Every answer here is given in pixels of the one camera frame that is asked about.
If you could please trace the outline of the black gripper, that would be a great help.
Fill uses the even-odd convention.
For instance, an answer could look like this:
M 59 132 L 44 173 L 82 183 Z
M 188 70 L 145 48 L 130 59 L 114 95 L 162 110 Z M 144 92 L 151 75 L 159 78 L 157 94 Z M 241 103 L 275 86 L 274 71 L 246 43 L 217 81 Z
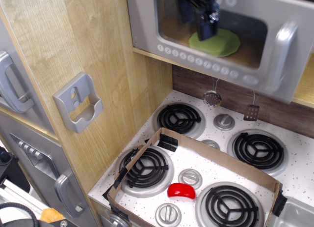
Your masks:
M 184 24 L 194 22 L 200 41 L 215 36 L 220 21 L 220 7 L 217 0 L 177 0 Z

